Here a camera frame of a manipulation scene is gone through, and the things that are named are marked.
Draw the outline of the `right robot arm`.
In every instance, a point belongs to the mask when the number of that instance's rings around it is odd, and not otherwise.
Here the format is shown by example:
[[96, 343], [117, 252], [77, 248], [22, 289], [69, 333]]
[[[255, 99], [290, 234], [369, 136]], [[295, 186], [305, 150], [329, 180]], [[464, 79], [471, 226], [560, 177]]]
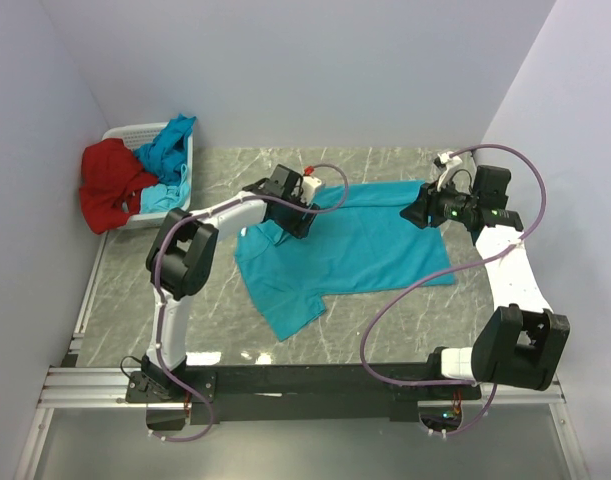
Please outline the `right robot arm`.
[[473, 346], [442, 350], [440, 364], [424, 374], [425, 390], [445, 399], [462, 380], [543, 391], [562, 356], [569, 321], [554, 313], [541, 294], [521, 238], [521, 218], [506, 207], [510, 171], [482, 166], [464, 192], [454, 182], [459, 170], [459, 161], [448, 161], [400, 215], [419, 228], [436, 228], [447, 220], [466, 228], [486, 261], [494, 311]]

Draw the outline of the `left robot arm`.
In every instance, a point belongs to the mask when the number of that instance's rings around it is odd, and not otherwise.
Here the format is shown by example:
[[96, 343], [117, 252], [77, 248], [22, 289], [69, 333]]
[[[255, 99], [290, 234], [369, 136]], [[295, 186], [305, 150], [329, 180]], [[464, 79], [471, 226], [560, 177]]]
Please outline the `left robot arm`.
[[308, 168], [286, 166], [232, 198], [202, 210], [171, 210], [146, 259], [155, 298], [152, 336], [140, 369], [130, 374], [126, 401], [154, 403], [207, 397], [210, 380], [187, 365], [186, 335], [194, 296], [206, 285], [219, 241], [274, 222], [289, 235], [307, 236], [320, 209], [314, 197], [324, 182]]

